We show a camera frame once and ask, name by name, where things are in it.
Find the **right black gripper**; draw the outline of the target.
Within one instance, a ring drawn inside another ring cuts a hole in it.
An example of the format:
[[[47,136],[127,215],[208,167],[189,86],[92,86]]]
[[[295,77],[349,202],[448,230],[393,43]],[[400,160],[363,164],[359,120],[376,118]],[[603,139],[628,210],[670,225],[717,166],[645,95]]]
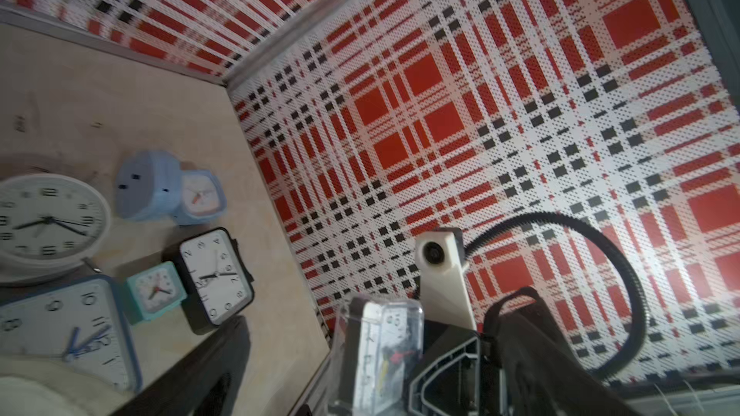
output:
[[[426,322],[407,397],[410,415],[636,412],[580,365],[532,287],[493,304],[481,333]]]

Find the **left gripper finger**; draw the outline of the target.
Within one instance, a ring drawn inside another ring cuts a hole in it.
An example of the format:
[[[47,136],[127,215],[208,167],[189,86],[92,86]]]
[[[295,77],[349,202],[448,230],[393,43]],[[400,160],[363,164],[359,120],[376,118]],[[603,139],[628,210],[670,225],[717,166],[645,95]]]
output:
[[[251,351],[242,316],[227,320],[117,415],[231,415]]]

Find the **black rectangular alarm clock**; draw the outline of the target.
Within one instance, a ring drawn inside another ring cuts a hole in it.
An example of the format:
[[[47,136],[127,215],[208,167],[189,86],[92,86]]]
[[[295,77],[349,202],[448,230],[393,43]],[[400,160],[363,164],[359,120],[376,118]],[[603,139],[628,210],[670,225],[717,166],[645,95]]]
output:
[[[194,333],[219,329],[254,302],[254,279],[225,227],[174,245],[169,257],[187,293],[182,308]]]

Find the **teal alarm clock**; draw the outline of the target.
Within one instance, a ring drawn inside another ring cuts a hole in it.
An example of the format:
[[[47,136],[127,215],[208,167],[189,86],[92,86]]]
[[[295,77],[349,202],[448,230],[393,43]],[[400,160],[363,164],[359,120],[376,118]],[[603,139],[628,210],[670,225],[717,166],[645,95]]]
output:
[[[156,320],[178,308],[187,297],[177,268],[171,261],[129,277],[121,290],[125,314],[131,325]]]

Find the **blue square alarm clock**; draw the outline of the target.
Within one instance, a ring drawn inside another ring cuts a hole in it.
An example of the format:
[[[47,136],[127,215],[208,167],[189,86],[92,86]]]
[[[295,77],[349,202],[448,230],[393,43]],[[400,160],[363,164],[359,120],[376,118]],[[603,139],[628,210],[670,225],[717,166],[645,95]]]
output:
[[[1,352],[50,359],[121,391],[143,385],[123,302],[106,275],[1,304]]]

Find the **small clear travel clock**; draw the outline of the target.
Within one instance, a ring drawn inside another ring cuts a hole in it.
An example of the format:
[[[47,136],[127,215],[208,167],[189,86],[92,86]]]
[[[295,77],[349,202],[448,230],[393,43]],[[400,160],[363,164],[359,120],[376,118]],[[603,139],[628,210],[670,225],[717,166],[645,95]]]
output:
[[[406,415],[423,329],[417,300],[350,296],[331,349],[327,414]]]

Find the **cream canvas tote bag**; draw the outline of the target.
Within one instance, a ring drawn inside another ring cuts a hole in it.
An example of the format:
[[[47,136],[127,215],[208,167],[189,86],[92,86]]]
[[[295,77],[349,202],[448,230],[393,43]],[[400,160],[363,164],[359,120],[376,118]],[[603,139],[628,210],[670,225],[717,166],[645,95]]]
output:
[[[60,361],[1,358],[3,415],[110,415],[133,397],[130,391]]]

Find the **light blue alarm clock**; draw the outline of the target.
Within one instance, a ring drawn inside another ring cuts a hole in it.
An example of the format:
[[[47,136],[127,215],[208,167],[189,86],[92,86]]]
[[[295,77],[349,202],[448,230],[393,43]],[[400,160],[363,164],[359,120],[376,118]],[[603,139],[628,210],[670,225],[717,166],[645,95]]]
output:
[[[180,161],[164,150],[144,150],[123,162],[115,179],[117,214],[129,221],[171,215],[182,196]]]

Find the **white round alarm clock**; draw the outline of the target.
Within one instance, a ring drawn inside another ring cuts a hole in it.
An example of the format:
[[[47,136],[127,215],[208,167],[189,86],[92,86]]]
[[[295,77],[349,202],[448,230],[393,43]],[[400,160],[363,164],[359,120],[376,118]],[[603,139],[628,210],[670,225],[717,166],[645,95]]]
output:
[[[73,177],[34,173],[1,181],[1,285],[44,283],[86,265],[107,237],[108,201]]]

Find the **white blue oval clock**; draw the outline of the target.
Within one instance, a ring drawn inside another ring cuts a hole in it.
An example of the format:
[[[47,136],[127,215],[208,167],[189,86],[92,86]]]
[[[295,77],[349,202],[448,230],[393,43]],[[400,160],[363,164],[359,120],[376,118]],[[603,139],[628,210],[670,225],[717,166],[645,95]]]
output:
[[[181,171],[181,178],[180,202],[172,214],[177,225],[202,225],[225,213],[227,199],[219,179],[211,171]]]

